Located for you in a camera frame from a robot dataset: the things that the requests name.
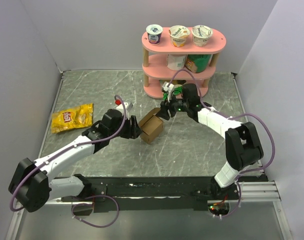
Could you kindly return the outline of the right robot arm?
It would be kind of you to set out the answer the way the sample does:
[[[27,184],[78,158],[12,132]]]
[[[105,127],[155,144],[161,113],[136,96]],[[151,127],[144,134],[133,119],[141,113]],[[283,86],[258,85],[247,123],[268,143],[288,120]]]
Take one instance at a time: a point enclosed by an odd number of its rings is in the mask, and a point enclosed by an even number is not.
[[[195,122],[223,137],[226,162],[214,176],[214,184],[210,187],[211,195],[215,199],[222,199],[228,194],[228,186],[237,176],[264,156],[255,125],[231,120],[219,114],[214,107],[201,101],[197,86],[193,83],[175,87],[165,82],[162,91],[163,101],[157,117],[168,121],[176,113],[184,112]]]

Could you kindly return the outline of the brown cardboard paper box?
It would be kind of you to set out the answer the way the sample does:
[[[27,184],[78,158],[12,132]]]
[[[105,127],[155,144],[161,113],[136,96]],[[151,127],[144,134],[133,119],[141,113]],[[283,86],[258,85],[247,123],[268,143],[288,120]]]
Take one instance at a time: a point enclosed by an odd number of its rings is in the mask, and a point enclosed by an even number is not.
[[[159,107],[153,108],[138,123],[142,130],[140,138],[147,144],[151,144],[164,129],[163,120],[156,116],[159,111]]]

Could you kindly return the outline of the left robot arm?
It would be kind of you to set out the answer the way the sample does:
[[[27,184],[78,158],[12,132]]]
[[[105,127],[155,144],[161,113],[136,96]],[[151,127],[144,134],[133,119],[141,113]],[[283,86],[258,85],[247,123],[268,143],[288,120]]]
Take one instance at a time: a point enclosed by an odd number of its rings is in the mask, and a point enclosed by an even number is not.
[[[113,138],[137,139],[141,133],[136,116],[109,109],[101,120],[68,145],[34,161],[29,158],[21,160],[8,190],[29,213],[56,198],[73,196],[86,201],[93,193],[92,183],[81,174],[58,178],[59,173],[105,148]]]

